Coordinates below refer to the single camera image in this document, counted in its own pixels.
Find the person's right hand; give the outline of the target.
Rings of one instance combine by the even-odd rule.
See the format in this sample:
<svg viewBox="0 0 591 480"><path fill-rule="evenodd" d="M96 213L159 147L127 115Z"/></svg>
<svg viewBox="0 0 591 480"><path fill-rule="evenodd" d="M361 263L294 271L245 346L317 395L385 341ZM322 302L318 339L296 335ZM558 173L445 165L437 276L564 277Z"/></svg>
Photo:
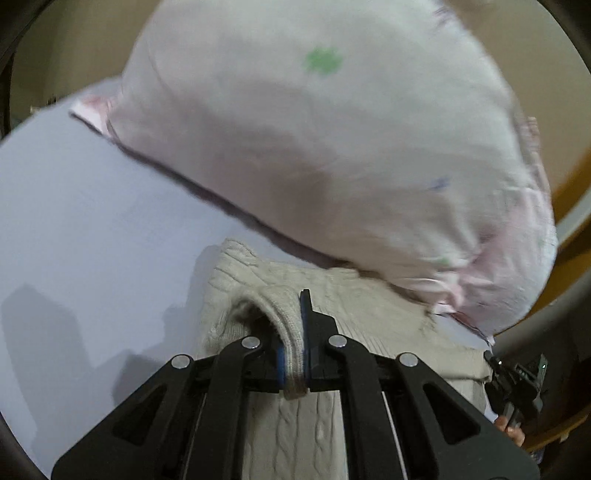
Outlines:
<svg viewBox="0 0 591 480"><path fill-rule="evenodd" d="M505 415L499 415L494 421L495 427L504 433L518 447L522 448L525 443L525 433L517 425L513 424Z"/></svg>

